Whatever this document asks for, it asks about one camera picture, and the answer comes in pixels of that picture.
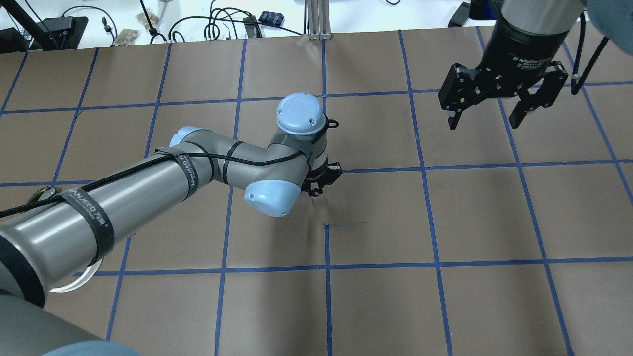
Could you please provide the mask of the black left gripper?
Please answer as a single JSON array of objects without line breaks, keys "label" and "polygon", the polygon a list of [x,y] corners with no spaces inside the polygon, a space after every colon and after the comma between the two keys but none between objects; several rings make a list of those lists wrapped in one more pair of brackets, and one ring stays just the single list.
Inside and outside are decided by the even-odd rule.
[{"label": "black left gripper", "polygon": [[306,192],[310,197],[319,197],[323,194],[325,187],[333,185],[341,175],[340,162],[325,162],[318,169],[308,172],[301,185],[301,192]]}]

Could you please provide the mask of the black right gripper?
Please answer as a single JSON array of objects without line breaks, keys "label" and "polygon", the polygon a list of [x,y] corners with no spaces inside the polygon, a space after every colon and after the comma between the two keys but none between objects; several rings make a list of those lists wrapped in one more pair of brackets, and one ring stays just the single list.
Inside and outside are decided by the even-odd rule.
[{"label": "black right gripper", "polygon": [[462,111],[488,98],[519,96],[508,117],[513,129],[538,107],[555,102],[568,72],[554,57],[567,32],[541,35],[513,25],[495,25],[476,68],[453,64],[438,93],[440,107],[448,111],[448,125],[455,130]]}]

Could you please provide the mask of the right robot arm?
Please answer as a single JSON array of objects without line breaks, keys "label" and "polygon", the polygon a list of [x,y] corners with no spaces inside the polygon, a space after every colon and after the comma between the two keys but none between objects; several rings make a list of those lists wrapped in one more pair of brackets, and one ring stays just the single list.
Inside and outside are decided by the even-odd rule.
[{"label": "right robot arm", "polygon": [[[584,13],[603,34],[585,71],[569,74],[555,55]],[[457,128],[463,111],[487,99],[518,97],[509,124],[518,128],[531,111],[550,107],[567,79],[577,94],[608,42],[632,54],[630,0],[505,0],[497,13],[492,36],[476,68],[453,64],[437,95],[448,114],[450,129]]]}]

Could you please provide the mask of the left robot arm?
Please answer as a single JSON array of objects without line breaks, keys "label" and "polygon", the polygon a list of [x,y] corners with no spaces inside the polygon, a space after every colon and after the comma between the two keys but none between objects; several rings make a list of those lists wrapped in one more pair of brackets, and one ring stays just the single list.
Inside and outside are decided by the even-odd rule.
[{"label": "left robot arm", "polygon": [[544,268],[508,103],[456,130],[432,93],[330,97],[344,173],[266,216],[212,181],[120,187],[134,232],[46,309],[143,356],[457,356],[550,352]]}]

